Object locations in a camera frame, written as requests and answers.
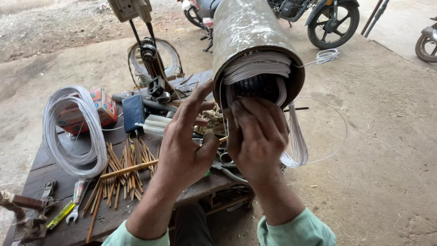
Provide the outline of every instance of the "light green sleeve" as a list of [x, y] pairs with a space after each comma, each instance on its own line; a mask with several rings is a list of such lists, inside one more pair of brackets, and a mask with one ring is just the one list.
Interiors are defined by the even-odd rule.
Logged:
[[102, 246], [170, 246], [170, 238], [167, 232], [160, 238], [154, 240], [143, 240], [132, 236], [126, 229], [126, 221], [124, 221], [109, 237], [105, 240]]
[[264, 216], [258, 223], [258, 240], [261, 246], [335, 246], [337, 242], [331, 229], [307, 208], [283, 225], [270, 226]]

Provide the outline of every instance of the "orange box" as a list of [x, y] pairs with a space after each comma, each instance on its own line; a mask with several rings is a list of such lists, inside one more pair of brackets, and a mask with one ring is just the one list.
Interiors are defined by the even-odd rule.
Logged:
[[[117, 106], [103, 89], [90, 91], [94, 106], [100, 117], [100, 124], [106, 126], [117, 122]], [[67, 132], [78, 134], [88, 131], [88, 125], [76, 103], [67, 106], [61, 111], [56, 124]]]

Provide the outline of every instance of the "right hand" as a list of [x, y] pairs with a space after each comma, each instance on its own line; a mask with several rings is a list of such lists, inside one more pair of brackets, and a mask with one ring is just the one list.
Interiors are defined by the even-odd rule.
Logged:
[[263, 98], [240, 98], [224, 111], [228, 118], [228, 153], [249, 183], [275, 179], [288, 142], [284, 113]]

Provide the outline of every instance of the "finger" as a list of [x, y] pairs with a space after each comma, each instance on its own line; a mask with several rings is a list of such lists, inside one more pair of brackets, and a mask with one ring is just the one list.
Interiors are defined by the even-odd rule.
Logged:
[[243, 107], [240, 101], [235, 101], [231, 109], [232, 114], [243, 132], [244, 141], [266, 141], [257, 119]]
[[270, 115], [272, 116], [272, 119], [275, 122], [279, 132], [283, 136], [288, 137], [287, 124], [286, 124], [284, 112], [281, 110], [281, 108], [278, 105], [263, 98], [257, 98], [256, 100], [270, 111]]
[[214, 133], [211, 130], [206, 131], [203, 136], [203, 144], [200, 149], [197, 150], [194, 162], [211, 166], [219, 145], [220, 141]]
[[212, 91], [213, 80], [208, 80], [197, 87], [196, 90], [184, 101], [180, 113], [177, 114], [177, 120], [182, 127], [191, 127], [196, 120], [200, 105], [206, 96]]
[[241, 129], [237, 127], [237, 125], [235, 124], [235, 118], [234, 115], [232, 114], [232, 110], [231, 109], [225, 109], [225, 111], [223, 111], [223, 113], [225, 114], [226, 118], [228, 119], [228, 132], [229, 132], [229, 136], [228, 136], [228, 152], [231, 156], [232, 159], [236, 159], [236, 156], [238, 153], [241, 152], [241, 142], [243, 141], [243, 136], [241, 133]]
[[194, 121], [193, 126], [205, 127], [208, 125], [208, 122], [209, 122], [209, 120], [207, 120], [207, 119], [201, 119], [201, 118], [197, 117], [196, 121]]
[[205, 110], [212, 110], [214, 109], [214, 107], [215, 107], [215, 102], [203, 102], [202, 104], [200, 104], [198, 113], [202, 113]]
[[246, 108], [246, 110], [258, 120], [266, 139], [275, 140], [282, 138], [281, 133], [279, 132], [267, 108], [253, 98], [242, 98], [239, 99], [239, 101]]

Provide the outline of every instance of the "left hand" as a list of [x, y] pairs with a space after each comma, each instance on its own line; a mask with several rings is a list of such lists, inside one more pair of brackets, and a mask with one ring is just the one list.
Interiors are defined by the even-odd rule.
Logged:
[[205, 175], [220, 145], [219, 139], [209, 131], [204, 135], [202, 146], [192, 140], [193, 127], [206, 126], [208, 123], [198, 119], [197, 115], [214, 108], [214, 102], [203, 102], [213, 85], [212, 79], [199, 85], [179, 107], [164, 130], [158, 171], [154, 179], [161, 179], [168, 189], [178, 195]]

